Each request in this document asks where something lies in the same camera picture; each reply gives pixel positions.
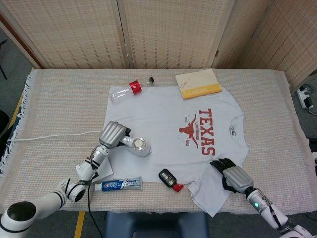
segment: gray carpet floor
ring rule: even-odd
[[[6,39],[0,31],[0,41]],[[10,118],[14,113],[24,88],[25,79],[31,71],[31,65],[9,40],[0,50],[0,64],[3,67],[8,80],[0,74],[0,109],[5,111]],[[310,84],[317,89],[317,80],[311,78]],[[317,111],[317,92],[312,94],[313,102]],[[293,97],[294,105],[300,124],[308,137],[317,137],[317,117],[310,115],[300,108],[297,97]],[[106,212],[93,212],[99,227],[104,230]],[[317,219],[317,212],[309,213]],[[28,238],[72,238],[74,237],[77,224],[78,212],[57,211],[43,220],[37,220],[28,233]],[[317,221],[308,219],[304,214],[290,216],[297,224],[300,224],[312,234],[317,235]],[[278,238],[279,233],[259,215],[233,215],[228,213],[217,214],[214,218],[209,217],[209,230],[211,238]],[[99,233],[95,228],[89,214],[86,213],[83,238],[97,238]]]

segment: blue toothpaste tube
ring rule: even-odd
[[[142,177],[110,180],[95,185],[95,191],[143,190]]]

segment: white t-shirt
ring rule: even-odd
[[[110,92],[118,89],[111,86]],[[226,89],[183,100],[178,87],[148,87],[134,96],[108,100],[105,125],[117,121],[131,128],[132,137],[151,145],[151,154],[138,157],[123,148],[111,150],[114,174],[108,179],[142,176],[161,182],[168,169],[179,184],[190,183],[215,158],[242,164],[248,153],[243,135],[243,112]]]

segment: book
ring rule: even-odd
[[[221,92],[221,85],[213,72],[206,69],[193,73],[179,74],[176,81],[183,99]]]

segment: small bottle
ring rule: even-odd
[[[154,85],[154,79],[152,77],[148,78],[147,80],[142,80],[141,82],[139,82],[138,80],[135,80],[129,83],[129,87],[122,87],[114,91],[113,93],[111,93],[109,97],[112,101],[114,101],[125,95],[129,95],[129,94],[136,95],[142,92],[143,87],[153,86],[153,85]]]

